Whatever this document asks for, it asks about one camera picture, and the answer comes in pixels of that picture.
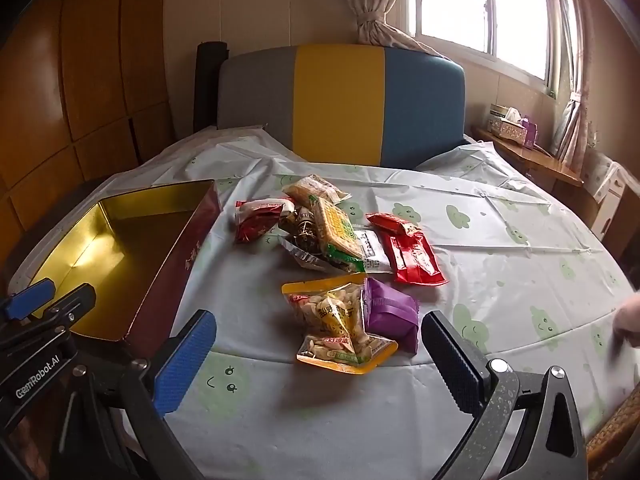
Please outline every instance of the wooden desk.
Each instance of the wooden desk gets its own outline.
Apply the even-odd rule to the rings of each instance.
[[[537,150],[524,148],[510,140],[501,139],[477,126],[472,126],[471,132],[476,140],[494,143],[495,149],[501,152],[505,158],[516,160],[528,170],[539,170],[558,180],[572,184],[572,186],[582,186],[580,175],[562,165],[552,156],[545,155]]]

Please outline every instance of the cracker package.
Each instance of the cracker package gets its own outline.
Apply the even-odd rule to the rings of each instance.
[[[365,374],[398,349],[398,343],[364,330],[366,274],[286,283],[282,293],[307,333],[298,361],[346,374]]]
[[[322,197],[312,197],[318,241],[324,257],[338,266],[364,271],[364,254],[347,213]]]
[[[332,204],[340,203],[351,196],[317,175],[301,178],[293,184],[287,184],[282,190],[297,203],[308,209],[311,209],[312,196],[322,197]]]

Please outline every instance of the tissue box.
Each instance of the tissue box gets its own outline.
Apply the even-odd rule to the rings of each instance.
[[[124,341],[133,355],[151,357],[170,335],[195,258],[219,214],[211,180],[104,198],[69,229],[31,283],[52,279],[53,301],[90,283],[95,306],[72,331]]]
[[[519,145],[524,146],[527,138],[527,129],[516,123],[511,123],[506,119],[500,120],[500,130],[496,133],[501,139],[514,140]]]

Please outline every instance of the bed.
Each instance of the bed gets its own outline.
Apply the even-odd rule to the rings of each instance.
[[[366,90],[345,89],[335,80],[344,70],[333,72],[326,83],[339,90],[322,91],[337,92],[343,103],[351,92],[349,106],[337,105],[334,112],[341,111],[334,114],[318,100],[318,88],[305,89],[314,79],[298,71],[318,73],[318,67],[304,68],[300,51],[293,58],[287,54],[293,83],[290,93],[280,95],[291,104],[280,108],[268,101],[276,95],[270,78],[281,77],[285,65],[265,63],[264,53],[246,55],[249,66],[262,70],[252,82],[255,70],[242,66],[244,56],[227,61],[216,89],[220,129],[205,128],[103,183],[36,245],[11,290],[31,281],[97,200],[215,179],[222,213],[200,249],[172,329],[177,333],[198,308],[212,311],[218,324],[216,343],[180,408],[166,416],[184,449],[212,479],[431,478],[470,416],[458,411],[424,346],[415,356],[396,352],[358,377],[296,364],[302,334],[280,286],[318,274],[298,267],[279,247],[277,230],[251,246],[233,244],[235,200],[279,196],[283,184],[318,173],[353,195],[343,207],[354,223],[380,211],[424,229],[450,281],[438,288],[400,287],[420,301],[421,316],[440,309],[465,338],[516,369],[544,372],[560,365],[572,384],[583,433],[593,433],[638,382],[635,351],[626,349],[615,369],[606,367],[612,311],[632,291],[622,271],[571,211],[511,168],[491,144],[463,143],[459,67],[449,67],[449,80],[446,65],[434,72],[424,65],[430,58],[409,53],[415,64],[406,72],[425,70],[423,75],[449,81],[423,82],[420,110],[428,111],[430,122],[422,127],[419,114],[394,115],[394,92],[401,86],[388,80],[398,76],[389,69],[388,52],[369,58],[344,52],[330,53],[346,56],[344,68],[369,63],[358,72]],[[334,57],[309,55],[325,67],[335,63]],[[376,66],[383,75],[377,82],[366,79]],[[355,69],[345,70],[353,76]],[[378,90],[370,92],[375,85]],[[446,108],[430,108],[438,92]],[[241,108],[230,109],[239,102]],[[341,130],[349,110],[358,120],[351,117]],[[251,127],[252,120],[265,129]],[[373,144],[364,146],[367,139]],[[418,148],[407,150],[414,142]],[[350,148],[326,148],[336,144]],[[334,155],[341,164],[332,163]],[[519,422],[515,414],[486,476],[500,470]]]

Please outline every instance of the bag of nuts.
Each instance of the bag of nuts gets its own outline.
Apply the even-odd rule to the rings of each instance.
[[[398,349],[398,343],[364,330],[366,274],[286,283],[282,293],[308,331],[296,358],[346,374],[365,374]]]

